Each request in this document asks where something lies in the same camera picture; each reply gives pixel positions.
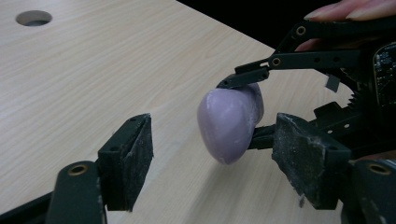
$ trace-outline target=table hole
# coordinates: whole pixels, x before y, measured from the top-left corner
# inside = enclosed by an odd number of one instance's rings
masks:
[[[32,10],[22,12],[16,21],[24,26],[42,26],[52,21],[52,16],[45,11]]]

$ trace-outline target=purple soft toy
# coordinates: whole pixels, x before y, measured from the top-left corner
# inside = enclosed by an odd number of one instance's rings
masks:
[[[248,149],[264,106],[257,83],[214,89],[198,107],[198,125],[209,153],[223,164],[237,161]]]

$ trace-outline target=dark background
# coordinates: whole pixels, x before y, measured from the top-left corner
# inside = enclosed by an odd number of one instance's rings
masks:
[[[177,0],[275,49],[309,12],[335,0]]]

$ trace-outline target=light wood surface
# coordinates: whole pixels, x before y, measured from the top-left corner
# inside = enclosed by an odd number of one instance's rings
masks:
[[[17,24],[28,10],[53,20]],[[52,191],[63,167],[95,161],[125,120],[150,113],[145,186],[134,211],[107,212],[109,223],[340,223],[340,203],[299,207],[271,149],[226,166],[202,142],[204,94],[269,47],[174,0],[5,0],[0,12],[0,213]],[[346,105],[350,90],[329,91],[326,80],[314,70],[272,72],[260,83],[260,125],[277,112],[313,119],[320,105]]]

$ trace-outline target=circular hole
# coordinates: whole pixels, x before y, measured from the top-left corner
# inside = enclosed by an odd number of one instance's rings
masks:
[[[273,65],[274,65],[274,66],[280,65],[280,59],[274,58],[274,59],[273,59]]]
[[[41,26],[52,21],[52,16],[45,11],[32,10],[22,12],[17,16],[16,21],[24,26]]]
[[[69,175],[82,175],[88,170],[86,165],[75,165],[69,169]]]
[[[297,35],[304,35],[305,32],[306,32],[306,29],[303,26],[298,27],[297,30],[296,30],[296,34]]]
[[[380,164],[370,163],[368,165],[368,168],[372,172],[379,174],[379,175],[390,175],[390,170],[387,167],[380,165]]]

